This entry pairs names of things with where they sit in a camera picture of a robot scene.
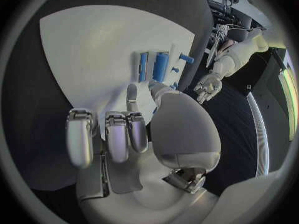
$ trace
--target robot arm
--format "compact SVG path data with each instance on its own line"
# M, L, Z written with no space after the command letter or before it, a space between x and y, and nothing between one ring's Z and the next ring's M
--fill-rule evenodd
M247 39L220 53L215 58L210 74L204 76L194 88L198 93L197 101L202 104L214 97L222 88L221 80L223 77L235 74L247 64L252 54L265 52L269 46L285 48L272 29L265 31L254 29L249 33Z

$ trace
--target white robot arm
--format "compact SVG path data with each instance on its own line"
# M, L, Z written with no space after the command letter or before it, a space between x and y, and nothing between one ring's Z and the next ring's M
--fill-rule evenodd
M194 88L198 93L197 101L202 104L210 100L220 92L223 77L235 74L247 64L252 54L265 52L269 47L285 48L272 29L254 29L248 34L247 39L221 52L216 56L210 74L204 76Z

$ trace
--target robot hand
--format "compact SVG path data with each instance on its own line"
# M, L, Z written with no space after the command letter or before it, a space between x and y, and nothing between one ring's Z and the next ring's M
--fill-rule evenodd
M213 98L222 88L220 77L217 73L210 73L197 83L194 91L198 93L197 101L202 104Z

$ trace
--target white board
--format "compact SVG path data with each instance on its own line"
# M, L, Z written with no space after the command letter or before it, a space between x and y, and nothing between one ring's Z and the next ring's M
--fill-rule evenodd
M126 88L135 83L137 102L146 123L156 107L147 82L138 83L136 51L169 51L165 83L179 81L194 34L163 17L121 6L92 5L62 10L40 20L48 64L73 107L98 115L104 138L106 111L126 110Z

